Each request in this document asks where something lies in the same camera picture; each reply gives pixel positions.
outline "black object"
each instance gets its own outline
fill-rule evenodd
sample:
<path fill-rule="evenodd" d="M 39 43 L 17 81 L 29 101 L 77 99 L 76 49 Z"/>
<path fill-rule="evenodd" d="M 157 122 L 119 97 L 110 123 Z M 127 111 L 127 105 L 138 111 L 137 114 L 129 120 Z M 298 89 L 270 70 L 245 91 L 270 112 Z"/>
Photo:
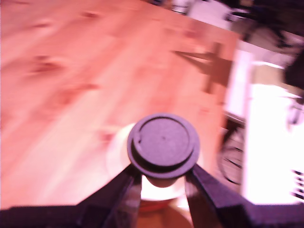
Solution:
<path fill-rule="evenodd" d="M 252 7 L 239 6 L 242 9 L 246 9 L 249 13 L 232 12 L 231 15 L 235 15 L 242 18 L 248 18 L 255 21 L 255 23 L 249 27 L 243 36 L 243 41 L 248 42 L 251 34 L 254 33 L 260 27 L 267 27 L 271 29 L 278 37 L 279 48 L 290 48 L 291 45 L 286 43 L 286 37 L 282 34 L 284 24 L 278 18 L 280 12 L 280 2 L 271 0 L 254 1 Z M 230 21 L 230 15 L 226 16 L 226 20 Z"/>
<path fill-rule="evenodd" d="M 161 126 L 164 132 L 158 134 L 157 126 Z M 170 132 L 175 127 L 177 134 Z M 163 133 L 166 132 L 165 128 L 168 128 L 167 133 L 172 137 L 172 141 L 165 140 L 168 144 L 162 142 Z M 158 143 L 159 140 L 161 146 L 167 150 L 170 148 L 170 142 L 176 142 L 174 136 L 180 139 L 182 135 L 186 134 L 187 140 L 184 142 L 193 142 L 193 144 L 188 143 L 187 145 L 194 147 L 188 160 L 192 156 L 194 157 L 192 154 L 198 146 L 196 134 L 193 134 L 193 127 L 180 117 L 177 118 L 170 114 L 160 114 L 160 117 L 152 115 L 140 121 L 130 134 L 128 143 L 138 139 L 136 134 L 139 134 L 144 145 L 151 146 L 149 150 L 152 148 L 158 150 L 159 147 L 156 147 L 155 143 Z M 163 165 L 167 165 L 170 169 L 176 167 L 179 170 L 180 163 L 185 162 L 184 155 L 181 155 L 179 150 L 171 151 L 173 158 L 171 161 L 167 161 L 168 155 L 164 156 L 166 161 L 152 158 L 150 152 L 141 151 L 140 155 L 145 157 L 148 163 L 153 164 L 149 169 L 158 173 L 156 176 L 161 173 L 160 178 L 164 177 L 164 173 L 168 173 L 163 170 Z M 2 210 L 0 212 L 0 227 L 134 228 L 140 204 L 141 169 L 141 163 L 129 165 L 99 191 L 74 206 L 18 207 Z M 219 224 L 225 228 L 304 227 L 304 204 L 254 205 L 221 184 L 197 164 L 192 164 L 192 167 L 187 166 L 183 172 L 186 172 L 183 173 L 186 175 L 185 188 L 195 228 L 216 227 Z"/>
<path fill-rule="evenodd" d="M 284 71 L 285 83 L 304 90 L 304 49 Z"/>
<path fill-rule="evenodd" d="M 188 121 L 172 114 L 155 114 L 142 119 L 131 130 L 128 155 L 144 175 L 175 179 L 197 162 L 199 143 L 199 136 Z"/>
<path fill-rule="evenodd" d="M 304 49 L 300 52 L 294 62 L 289 65 L 284 71 L 284 81 L 286 84 L 298 87 L 304 90 Z M 297 112 L 292 124 L 297 124 L 300 113 L 304 106 L 304 92 L 301 98 L 296 101 L 295 107 Z"/>

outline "black chair leg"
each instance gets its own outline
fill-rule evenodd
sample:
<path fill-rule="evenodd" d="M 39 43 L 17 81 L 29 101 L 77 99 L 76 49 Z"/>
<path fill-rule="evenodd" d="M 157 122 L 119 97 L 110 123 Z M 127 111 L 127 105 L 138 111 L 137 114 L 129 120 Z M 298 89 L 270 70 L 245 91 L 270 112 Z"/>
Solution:
<path fill-rule="evenodd" d="M 255 32 L 255 30 L 257 30 L 261 25 L 259 23 L 254 23 L 252 26 L 249 27 L 249 29 L 247 29 L 245 35 L 243 36 L 243 41 L 244 42 L 248 42 L 252 33 Z"/>

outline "chair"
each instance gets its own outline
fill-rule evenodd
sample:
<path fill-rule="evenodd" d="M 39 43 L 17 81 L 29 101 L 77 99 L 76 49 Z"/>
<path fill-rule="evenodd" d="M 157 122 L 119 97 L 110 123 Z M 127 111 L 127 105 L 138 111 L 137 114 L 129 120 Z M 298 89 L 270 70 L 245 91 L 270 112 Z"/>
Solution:
<path fill-rule="evenodd" d="M 279 48 L 290 48 L 291 45 L 286 44 L 286 38 L 282 34 L 283 30 L 283 22 L 278 19 L 278 13 L 280 8 L 276 5 L 269 4 L 268 5 L 257 5 L 256 1 L 254 5 L 251 7 L 243 6 L 243 9 L 248 10 L 248 13 L 244 12 L 232 12 L 226 16 L 226 20 L 231 21 L 231 15 L 247 18 L 254 20 L 255 23 L 251 25 L 243 36 L 243 41 L 248 42 L 250 40 L 251 35 L 260 27 L 267 27 L 271 29 L 278 36 L 278 44 Z"/>

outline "black cylindrical knob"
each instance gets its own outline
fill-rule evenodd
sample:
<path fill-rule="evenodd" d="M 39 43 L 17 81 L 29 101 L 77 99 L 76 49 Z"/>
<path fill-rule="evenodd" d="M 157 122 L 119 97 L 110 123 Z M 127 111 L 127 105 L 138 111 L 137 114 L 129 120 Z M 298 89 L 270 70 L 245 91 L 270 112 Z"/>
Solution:
<path fill-rule="evenodd" d="M 185 119 L 166 113 L 140 120 L 128 137 L 131 163 L 147 177 L 174 179 L 197 162 L 200 141 Z"/>

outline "wooden table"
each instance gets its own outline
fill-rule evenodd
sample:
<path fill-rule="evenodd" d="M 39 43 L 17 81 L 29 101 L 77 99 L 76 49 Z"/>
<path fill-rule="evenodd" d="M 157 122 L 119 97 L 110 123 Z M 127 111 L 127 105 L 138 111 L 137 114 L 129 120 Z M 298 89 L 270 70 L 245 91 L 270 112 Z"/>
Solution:
<path fill-rule="evenodd" d="M 195 126 L 213 174 L 236 33 L 139 0 L 1 8 L 3 209 L 92 194 L 113 134 L 156 112 Z"/>

